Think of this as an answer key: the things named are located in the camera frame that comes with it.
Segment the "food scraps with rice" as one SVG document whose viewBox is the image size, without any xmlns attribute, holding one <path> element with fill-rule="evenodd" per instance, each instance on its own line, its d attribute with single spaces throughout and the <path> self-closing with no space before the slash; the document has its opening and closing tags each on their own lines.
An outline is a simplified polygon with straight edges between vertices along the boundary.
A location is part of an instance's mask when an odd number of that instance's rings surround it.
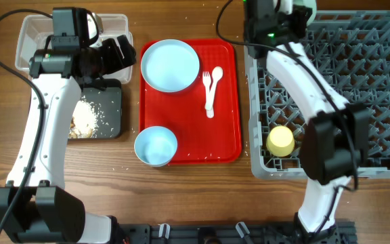
<svg viewBox="0 0 390 244">
<path fill-rule="evenodd" d="M 72 114 L 68 138 L 71 140 L 109 139 L 121 133 L 121 103 L 99 97 L 82 96 Z"/>
</svg>

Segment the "small light blue bowl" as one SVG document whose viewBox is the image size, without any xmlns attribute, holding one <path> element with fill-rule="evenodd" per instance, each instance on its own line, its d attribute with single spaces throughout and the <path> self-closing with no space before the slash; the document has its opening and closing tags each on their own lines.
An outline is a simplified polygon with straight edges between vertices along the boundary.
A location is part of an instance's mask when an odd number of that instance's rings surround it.
<svg viewBox="0 0 390 244">
<path fill-rule="evenodd" d="M 168 128 L 152 126 L 142 130 L 135 139 L 137 158 L 151 167 L 167 165 L 177 152 L 175 134 Z"/>
</svg>

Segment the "yellow plastic cup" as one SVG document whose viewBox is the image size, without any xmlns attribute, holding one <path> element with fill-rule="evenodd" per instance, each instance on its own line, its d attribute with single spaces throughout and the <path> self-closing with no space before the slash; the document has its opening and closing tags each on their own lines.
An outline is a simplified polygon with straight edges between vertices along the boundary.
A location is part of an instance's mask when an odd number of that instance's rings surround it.
<svg viewBox="0 0 390 244">
<path fill-rule="evenodd" d="M 288 156 L 294 147 L 294 136 L 289 128 L 279 125 L 270 131 L 267 137 L 267 149 L 273 156 Z"/>
</svg>

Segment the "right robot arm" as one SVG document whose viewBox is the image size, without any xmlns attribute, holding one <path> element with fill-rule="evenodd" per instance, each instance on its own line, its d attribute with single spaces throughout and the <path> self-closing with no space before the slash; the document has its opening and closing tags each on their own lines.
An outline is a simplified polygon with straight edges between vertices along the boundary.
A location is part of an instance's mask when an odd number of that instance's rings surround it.
<svg viewBox="0 0 390 244">
<path fill-rule="evenodd" d="M 338 94 L 307 57 L 303 45 L 315 1 L 244 1 L 245 73 L 256 85 L 259 65 L 277 78 L 307 124 L 299 149 L 308 177 L 304 202 L 295 215 L 293 239 L 315 243 L 331 237 L 341 193 L 358 183 L 368 158 L 369 113 Z"/>
</svg>

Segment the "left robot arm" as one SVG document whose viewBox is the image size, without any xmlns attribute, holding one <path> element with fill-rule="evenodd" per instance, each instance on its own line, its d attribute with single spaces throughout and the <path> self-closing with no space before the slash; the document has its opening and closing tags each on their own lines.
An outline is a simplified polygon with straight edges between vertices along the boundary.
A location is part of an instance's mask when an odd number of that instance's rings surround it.
<svg viewBox="0 0 390 244">
<path fill-rule="evenodd" d="M 0 187 L 0 233 L 14 243 L 128 243 L 114 216 L 85 211 L 65 190 L 64 157 L 72 115 L 85 88 L 106 91 L 112 74 L 135 64 L 125 35 L 100 41 L 100 18 L 57 7 L 53 32 L 29 62 L 30 108 L 18 158 Z"/>
</svg>

